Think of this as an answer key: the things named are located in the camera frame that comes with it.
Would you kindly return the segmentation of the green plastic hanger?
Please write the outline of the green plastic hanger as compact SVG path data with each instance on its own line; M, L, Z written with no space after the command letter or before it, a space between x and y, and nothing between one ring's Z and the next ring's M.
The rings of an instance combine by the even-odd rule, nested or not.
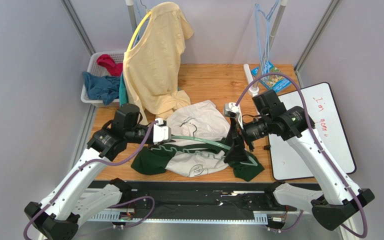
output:
M171 142L156 144L155 146L152 146L151 149L202 156L204 158L213 158L224 161L225 154L230 149L230 146L227 145L227 140L225 138L216 141L195 136L173 135L171 137ZM251 163L235 163L245 166L258 166L258 161L253 155L248 151L247 153Z

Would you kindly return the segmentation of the green and white t-shirt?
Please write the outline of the green and white t-shirt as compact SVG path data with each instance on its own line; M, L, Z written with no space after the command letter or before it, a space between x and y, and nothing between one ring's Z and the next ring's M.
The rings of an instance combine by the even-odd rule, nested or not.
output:
M227 150L214 143L223 143L230 125L211 100L201 101L176 110L167 119L174 136L180 136L161 146L144 147L131 168L144 175L171 171L188 178L205 176L232 168L236 178L251 181L264 171L239 162L225 163Z

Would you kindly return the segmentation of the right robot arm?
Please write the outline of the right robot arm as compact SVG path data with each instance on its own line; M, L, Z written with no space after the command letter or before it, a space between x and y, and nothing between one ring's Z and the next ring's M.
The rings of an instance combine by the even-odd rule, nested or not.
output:
M268 135L282 138L302 158L320 187L319 191L277 181L266 189L271 208L291 206L311 213L327 230L335 230L375 199L368 188L359 187L338 165L315 128L304 106L287 109L278 95L269 90L253 97L258 117L244 123L237 102L225 104L230 118L225 162L251 165L254 141Z

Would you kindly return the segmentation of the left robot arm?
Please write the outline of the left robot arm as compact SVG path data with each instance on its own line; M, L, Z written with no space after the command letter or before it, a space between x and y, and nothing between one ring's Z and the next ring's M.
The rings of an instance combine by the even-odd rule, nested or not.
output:
M125 164L152 142L153 128L160 121L142 125L143 117L139 107L130 103L115 111L114 118L92 135L59 185L40 202L27 204L24 239L29 239L28 230L33 226L49 240L71 240L91 217L121 202L130 188L119 178L83 200L80 197L102 170Z

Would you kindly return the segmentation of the cream yellow t-shirt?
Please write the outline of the cream yellow t-shirt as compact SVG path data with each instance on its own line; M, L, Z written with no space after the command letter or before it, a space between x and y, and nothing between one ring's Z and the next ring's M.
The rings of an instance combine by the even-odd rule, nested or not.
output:
M191 104L188 94L178 89L178 74L186 40L193 34L176 3L163 2L150 10L141 39L123 58L127 99L141 114L148 111L166 120Z

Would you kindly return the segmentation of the teal garment on hanger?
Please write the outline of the teal garment on hanger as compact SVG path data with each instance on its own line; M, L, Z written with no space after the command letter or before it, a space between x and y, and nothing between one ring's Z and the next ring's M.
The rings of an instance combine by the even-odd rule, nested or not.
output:
M125 85L123 72L121 73L119 78L120 78L120 81L119 81L118 99L119 99L119 106L122 106L124 104L128 104L129 100L128 100L128 92Z

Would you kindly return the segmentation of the yellow plastic hanger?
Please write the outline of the yellow plastic hanger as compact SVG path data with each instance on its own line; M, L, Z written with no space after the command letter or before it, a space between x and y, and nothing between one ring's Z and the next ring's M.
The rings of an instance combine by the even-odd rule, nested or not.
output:
M140 32L142 26L144 25L146 20L148 20L150 18L151 15L152 15L152 11L149 10L146 13L146 15L142 18L142 20L139 22L139 24L137 25L135 31L133 32L132 38L131 38L131 40L130 40L130 42L128 44L127 51L130 51L133 48L134 43L136 42L136 38L138 37L139 32Z

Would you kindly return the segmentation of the white clothes rack base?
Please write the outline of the white clothes rack base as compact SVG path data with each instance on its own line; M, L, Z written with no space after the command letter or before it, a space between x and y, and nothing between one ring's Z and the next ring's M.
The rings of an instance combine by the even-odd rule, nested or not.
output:
M243 71L244 71L244 74L245 74L245 78L247 80L247 83L250 84L254 81L254 77L252 75L252 70L250 69L250 66L249 64L243 64ZM255 97L259 94L260 92L260 88L258 87L258 82L253 84L248 90L247 90L248 94L251 96L251 97Z

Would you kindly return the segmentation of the silver clothes rack pole right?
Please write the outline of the silver clothes rack pole right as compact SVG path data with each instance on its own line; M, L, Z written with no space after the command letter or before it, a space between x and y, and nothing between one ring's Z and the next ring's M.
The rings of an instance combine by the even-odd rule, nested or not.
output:
M288 4L287 0L280 0L279 5L277 6L276 10L274 11L271 22L270 22L270 27L271 27L271 33L270 33L270 50L272 49L276 34L278 32L282 17L284 15L286 6ZM258 77L258 74L260 73L259 66L255 67L254 69L251 70L251 73L253 77Z

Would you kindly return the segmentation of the red garment in basket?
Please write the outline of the red garment in basket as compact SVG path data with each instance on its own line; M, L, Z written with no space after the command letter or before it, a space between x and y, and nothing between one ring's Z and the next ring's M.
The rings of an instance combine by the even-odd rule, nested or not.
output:
M120 77L123 72L123 63L116 63L108 54L102 54L96 60L98 66L105 68L111 76Z

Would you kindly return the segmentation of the blue garment in basket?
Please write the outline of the blue garment in basket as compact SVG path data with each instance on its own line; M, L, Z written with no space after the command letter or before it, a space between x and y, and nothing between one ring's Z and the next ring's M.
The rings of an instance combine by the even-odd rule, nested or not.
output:
M96 76L82 72L84 86L90 100L101 100L105 106L119 98L120 76Z

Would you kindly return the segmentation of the white plastic laundry basket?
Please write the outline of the white plastic laundry basket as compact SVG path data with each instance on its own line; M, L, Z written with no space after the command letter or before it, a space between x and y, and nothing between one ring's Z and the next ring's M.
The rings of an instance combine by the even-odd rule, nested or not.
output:
M116 64L122 63L124 60L124 51L123 50L112 50L112 51L102 51L102 52L96 52L94 53L89 60L87 72L90 74L97 76L97 77L104 77L104 76L109 76L109 72L107 69L103 66L100 66L97 64L97 59L101 55L109 55ZM102 100L92 100L89 99L87 90L85 85L82 85L82 90L81 90L81 95L80 95L80 100L85 103L85 104L90 104L93 105L97 108L106 108L106 107L117 107L119 106L120 100L114 99L112 103L108 105L104 105Z

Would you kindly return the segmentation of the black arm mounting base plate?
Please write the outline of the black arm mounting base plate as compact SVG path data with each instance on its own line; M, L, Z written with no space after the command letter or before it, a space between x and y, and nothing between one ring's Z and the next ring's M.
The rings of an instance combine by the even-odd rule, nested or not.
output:
M131 192L121 202L150 196L127 204L136 217L150 214L163 220L251 220L254 211L270 214L295 212L295 207L269 203L267 183L248 182L151 182L130 181Z

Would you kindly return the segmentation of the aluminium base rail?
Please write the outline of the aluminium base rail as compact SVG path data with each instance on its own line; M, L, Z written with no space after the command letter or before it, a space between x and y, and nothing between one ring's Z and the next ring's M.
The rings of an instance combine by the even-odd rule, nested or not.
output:
M151 189L88 188L66 220L55 225L46 223L42 232L50 239L70 240L74 233L56 233L64 224L79 228L87 221L110 222L116 226L126 223L187 223L187 224L246 224L264 225L284 231L286 218L281 213L295 212L292 204L282 205L274 197L274 188L261 190L232 190L221 185L209 189L194 186L168 185Z

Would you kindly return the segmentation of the aluminium frame post right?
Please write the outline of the aluminium frame post right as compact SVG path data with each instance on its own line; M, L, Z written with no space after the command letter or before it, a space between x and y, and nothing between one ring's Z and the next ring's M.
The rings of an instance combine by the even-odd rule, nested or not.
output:
M341 5L343 1L342 0L331 0L329 2L328 7L326 8L324 14L322 15L320 21L318 22L315 30L313 31L307 45L305 46L302 54L300 55L294 70L295 73L298 74L302 68L304 67L307 59L311 55L311 52L313 51L314 47L318 43L319 39L322 37L325 29L329 25L331 19L335 15L337 9Z

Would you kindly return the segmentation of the aluminium frame post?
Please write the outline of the aluminium frame post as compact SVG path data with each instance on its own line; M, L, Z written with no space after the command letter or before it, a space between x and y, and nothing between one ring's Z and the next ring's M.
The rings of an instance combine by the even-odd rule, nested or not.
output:
M75 10L75 7L72 3L71 0L61 0L60 1L61 4L63 5L68 17L70 18L76 32L78 33L86 51L88 52L88 54L91 56L93 55L96 50L95 48L93 47L93 44L80 20L80 17L77 13L77 11Z
M320 21L318 22L315 30L313 31L307 45L305 46L302 54L300 55L294 70L295 73L298 74L302 68L304 67L307 59L311 55L311 52L313 51L314 47L318 43L319 39L322 37L325 29L329 25L331 19L335 15L337 9L341 5L343 1L342 0L331 0L329 2L328 7L326 8L324 14L322 15Z

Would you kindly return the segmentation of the aluminium frame post left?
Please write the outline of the aluminium frame post left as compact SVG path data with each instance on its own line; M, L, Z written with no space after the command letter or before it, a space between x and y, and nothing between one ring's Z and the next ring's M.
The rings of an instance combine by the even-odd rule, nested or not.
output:
M80 20L80 17L77 13L77 11L75 10L75 7L72 3L71 0L61 0L60 1L61 4L63 5L68 17L70 18L76 32L78 33L86 51L88 52L88 54L91 56L93 55L96 50L95 48L93 47L93 44Z

